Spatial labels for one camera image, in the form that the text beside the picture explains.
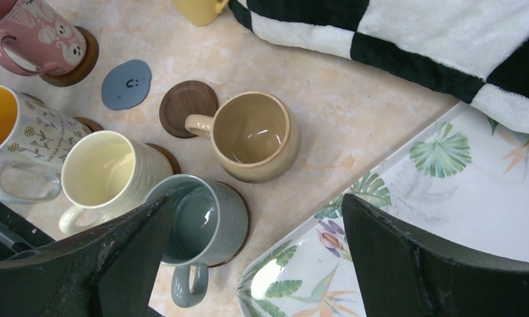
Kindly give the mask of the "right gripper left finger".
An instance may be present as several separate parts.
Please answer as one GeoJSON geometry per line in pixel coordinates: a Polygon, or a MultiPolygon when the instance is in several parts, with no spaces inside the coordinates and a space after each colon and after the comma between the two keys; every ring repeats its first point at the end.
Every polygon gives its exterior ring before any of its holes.
{"type": "Polygon", "coordinates": [[[156,316],[149,300],[170,234],[160,195],[63,240],[0,261],[0,316],[156,316]]]}

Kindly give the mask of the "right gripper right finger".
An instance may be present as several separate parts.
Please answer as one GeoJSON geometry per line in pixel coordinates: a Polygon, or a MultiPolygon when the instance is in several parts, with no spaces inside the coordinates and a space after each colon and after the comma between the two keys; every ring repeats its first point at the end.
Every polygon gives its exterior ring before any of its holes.
{"type": "Polygon", "coordinates": [[[368,316],[529,316],[529,263],[457,244],[345,194],[368,316]]]}

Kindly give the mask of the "cream ceramic mug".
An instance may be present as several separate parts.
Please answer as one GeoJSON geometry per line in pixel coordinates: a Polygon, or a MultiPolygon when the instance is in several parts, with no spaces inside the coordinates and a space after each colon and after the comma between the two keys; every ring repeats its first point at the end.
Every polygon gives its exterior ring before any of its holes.
{"type": "Polygon", "coordinates": [[[171,175],[167,158],[146,143],[115,131],[91,133],[63,163],[61,184],[72,206],[62,214],[59,229],[73,235],[119,217],[171,175]]]}

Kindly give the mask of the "grey ceramic mug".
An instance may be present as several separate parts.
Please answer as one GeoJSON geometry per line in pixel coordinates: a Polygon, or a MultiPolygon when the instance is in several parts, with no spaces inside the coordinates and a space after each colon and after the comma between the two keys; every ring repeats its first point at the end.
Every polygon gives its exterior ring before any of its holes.
{"type": "Polygon", "coordinates": [[[199,304],[209,282],[210,243],[217,224],[217,202],[210,181],[191,174],[161,180],[146,202],[166,195],[172,215],[170,235],[161,262],[174,267],[172,300],[182,308],[199,304]]]}

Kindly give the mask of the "amber wooden coaster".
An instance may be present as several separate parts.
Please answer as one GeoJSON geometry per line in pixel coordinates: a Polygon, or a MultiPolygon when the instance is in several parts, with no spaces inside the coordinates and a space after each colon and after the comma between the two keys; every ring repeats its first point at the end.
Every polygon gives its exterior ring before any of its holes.
{"type": "Polygon", "coordinates": [[[231,186],[216,180],[210,188],[217,202],[217,224],[211,239],[209,267],[231,262],[248,241],[251,216],[244,198],[231,186]]]}
{"type": "Polygon", "coordinates": [[[160,145],[156,145],[156,144],[153,144],[153,143],[147,143],[147,145],[152,147],[152,148],[154,148],[158,152],[162,153],[167,158],[167,160],[169,161],[169,163],[170,163],[170,165],[172,167],[173,174],[181,174],[182,173],[182,169],[180,167],[180,164],[179,164],[178,160],[176,159],[176,157],[170,151],[168,151],[164,147],[161,147],[160,145]]]}
{"type": "Polygon", "coordinates": [[[103,130],[103,127],[99,123],[96,123],[95,121],[90,120],[88,118],[74,117],[74,119],[77,120],[78,122],[82,123],[83,125],[87,126],[90,129],[91,132],[96,132],[96,131],[102,131],[103,130]]]}

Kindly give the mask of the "orange cup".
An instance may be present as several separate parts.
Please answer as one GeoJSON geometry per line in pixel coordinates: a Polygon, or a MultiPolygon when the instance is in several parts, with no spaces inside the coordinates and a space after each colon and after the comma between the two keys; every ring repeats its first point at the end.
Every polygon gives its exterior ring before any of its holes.
{"type": "Polygon", "coordinates": [[[33,204],[55,199],[62,191],[61,169],[69,151],[91,133],[75,118],[0,85],[0,201],[33,204]],[[41,176],[46,194],[21,197],[9,192],[1,183],[8,168],[41,176]]]}

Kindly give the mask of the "blue-grey apple coaster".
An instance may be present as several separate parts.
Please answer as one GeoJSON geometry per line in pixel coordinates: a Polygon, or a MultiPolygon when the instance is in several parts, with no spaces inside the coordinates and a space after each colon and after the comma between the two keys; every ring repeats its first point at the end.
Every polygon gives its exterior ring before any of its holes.
{"type": "Polygon", "coordinates": [[[140,59],[113,68],[104,78],[101,99],[110,110],[127,110],[146,99],[151,87],[151,69],[140,59]]]}

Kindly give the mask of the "dark walnut wooden coaster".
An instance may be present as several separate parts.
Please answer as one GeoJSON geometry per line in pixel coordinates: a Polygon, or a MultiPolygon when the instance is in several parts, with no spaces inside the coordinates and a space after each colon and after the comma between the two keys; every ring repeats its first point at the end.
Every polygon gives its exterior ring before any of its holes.
{"type": "Polygon", "coordinates": [[[159,119],[167,133],[189,139],[197,135],[185,128],[186,118],[191,114],[212,116],[217,109],[217,95],[208,84],[196,80],[183,81],[164,95],[160,103],[159,119]]]}
{"type": "Polygon", "coordinates": [[[94,69],[98,60],[99,46],[94,35],[81,26],[76,26],[75,28],[85,37],[87,43],[85,57],[80,64],[64,75],[49,75],[46,73],[39,75],[42,80],[55,87],[69,87],[79,83],[94,69]]]}

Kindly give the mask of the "beige ceramic mug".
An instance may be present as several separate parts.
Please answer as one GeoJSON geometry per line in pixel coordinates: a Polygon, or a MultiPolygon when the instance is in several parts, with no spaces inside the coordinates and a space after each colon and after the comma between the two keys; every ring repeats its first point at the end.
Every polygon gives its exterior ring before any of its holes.
{"type": "Polygon", "coordinates": [[[301,147],[292,111],[278,97],[262,91],[227,100],[214,116],[191,114],[185,128],[210,139],[215,158],[229,175],[252,184],[284,175],[301,147]]]}

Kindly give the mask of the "pink mug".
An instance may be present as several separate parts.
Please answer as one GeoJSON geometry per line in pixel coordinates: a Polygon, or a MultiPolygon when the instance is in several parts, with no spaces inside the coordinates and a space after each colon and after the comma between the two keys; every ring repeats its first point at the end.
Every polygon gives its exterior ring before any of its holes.
{"type": "Polygon", "coordinates": [[[0,65],[22,76],[65,75],[83,62],[87,41],[45,1],[0,0],[0,65]]]}

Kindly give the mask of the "yellow ceramic mug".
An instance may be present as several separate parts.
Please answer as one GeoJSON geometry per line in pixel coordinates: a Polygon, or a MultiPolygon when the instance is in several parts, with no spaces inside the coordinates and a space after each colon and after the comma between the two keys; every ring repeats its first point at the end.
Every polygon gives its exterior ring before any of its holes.
{"type": "Polygon", "coordinates": [[[179,13],[195,26],[206,26],[223,12],[229,0],[171,0],[179,13]]]}

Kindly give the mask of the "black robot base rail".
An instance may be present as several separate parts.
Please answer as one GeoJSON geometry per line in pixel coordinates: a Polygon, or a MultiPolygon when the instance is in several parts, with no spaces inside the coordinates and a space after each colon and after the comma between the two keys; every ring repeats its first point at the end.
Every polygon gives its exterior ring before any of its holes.
{"type": "Polygon", "coordinates": [[[55,240],[0,202],[0,261],[55,240]]]}

